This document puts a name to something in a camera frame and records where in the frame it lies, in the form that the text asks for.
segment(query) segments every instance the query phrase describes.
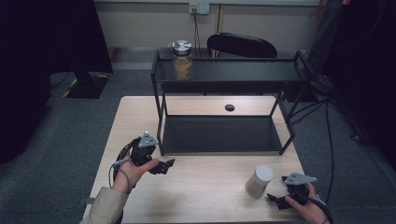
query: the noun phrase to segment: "human hand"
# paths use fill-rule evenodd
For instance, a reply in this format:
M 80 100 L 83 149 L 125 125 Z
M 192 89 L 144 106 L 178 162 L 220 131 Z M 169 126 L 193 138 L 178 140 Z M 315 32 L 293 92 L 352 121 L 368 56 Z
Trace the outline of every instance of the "human hand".
M 131 161 L 131 157 L 128 153 L 125 155 L 124 159 L 125 158 L 129 160 L 120 165 L 112 188 L 129 194 L 132 187 L 136 185 L 142 175 L 156 167 L 160 161 L 158 159 L 153 159 L 142 166 L 136 166 Z
M 317 192 L 315 191 L 315 187 L 311 183 L 306 184 L 309 188 L 309 194 L 308 198 L 313 198 L 314 196 L 317 195 Z M 329 220 L 326 220 L 326 214 L 314 203 L 306 202 L 305 205 L 299 204 L 297 201 L 292 199 L 290 196 L 285 197 L 286 202 L 288 202 L 293 208 L 295 208 L 301 216 L 310 224 L 324 224 L 324 223 L 329 223 Z

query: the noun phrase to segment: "chair backrest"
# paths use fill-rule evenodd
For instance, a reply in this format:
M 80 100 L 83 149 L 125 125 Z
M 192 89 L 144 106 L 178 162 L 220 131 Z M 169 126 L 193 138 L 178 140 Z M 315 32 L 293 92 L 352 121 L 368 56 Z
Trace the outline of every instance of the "chair backrest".
M 212 49 L 247 58 L 276 58 L 276 48 L 263 39 L 246 35 L 217 33 L 206 41 L 209 56 Z

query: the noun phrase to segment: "gray carpet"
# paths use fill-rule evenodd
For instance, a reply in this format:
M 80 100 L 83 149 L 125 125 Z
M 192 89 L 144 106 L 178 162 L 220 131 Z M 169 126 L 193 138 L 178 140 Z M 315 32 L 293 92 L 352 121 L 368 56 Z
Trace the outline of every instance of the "gray carpet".
M 56 85 L 65 75 L 53 75 L 51 83 Z M 26 150 L 0 166 L 2 224 L 78 223 L 120 98 L 153 94 L 149 70 L 116 70 L 100 99 L 94 100 L 63 98 L 73 79 L 70 74 L 52 90 L 47 114 Z M 374 146 L 350 140 L 353 126 L 335 113 L 336 105 L 330 109 L 335 173 L 329 204 L 335 223 L 394 223 L 394 173 L 381 168 L 388 166 L 376 156 Z M 326 196 L 332 162 L 325 107 L 294 128 L 294 145 L 304 171 L 318 178 L 315 185 Z

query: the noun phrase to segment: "sleeve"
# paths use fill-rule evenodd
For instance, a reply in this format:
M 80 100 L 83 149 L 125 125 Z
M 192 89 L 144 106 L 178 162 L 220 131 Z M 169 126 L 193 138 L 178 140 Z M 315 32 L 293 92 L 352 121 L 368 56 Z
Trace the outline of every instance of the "sleeve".
M 90 213 L 80 224 L 115 223 L 128 200 L 128 195 L 120 191 L 102 187 L 96 196 Z

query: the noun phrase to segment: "table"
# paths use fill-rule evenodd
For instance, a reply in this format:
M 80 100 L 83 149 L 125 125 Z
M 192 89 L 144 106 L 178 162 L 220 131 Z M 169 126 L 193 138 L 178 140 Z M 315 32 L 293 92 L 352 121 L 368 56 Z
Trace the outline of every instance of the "table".
M 191 102 L 186 113 L 196 110 L 194 102 L 209 96 L 168 96 L 169 102 Z M 255 104 L 260 99 L 248 96 L 210 96 L 212 102 L 225 99 Z M 280 111 L 274 114 L 280 133 L 287 130 Z M 127 96 L 120 101 L 105 152 L 95 178 L 91 197 L 102 186 L 108 186 L 107 173 L 120 150 L 145 131 L 157 132 L 158 114 L 153 96 Z M 265 192 L 275 196 L 287 194 L 282 175 L 303 174 L 293 144 L 282 156 L 161 156 L 157 148 L 153 158 L 176 159 L 167 175 L 145 174 L 124 208 L 123 223 L 204 223 L 302 220 L 293 209 L 279 211 L 266 197 L 253 199 L 245 191 L 245 183 L 259 164 L 271 164 L 275 178 Z M 85 214 L 91 209 L 88 205 Z

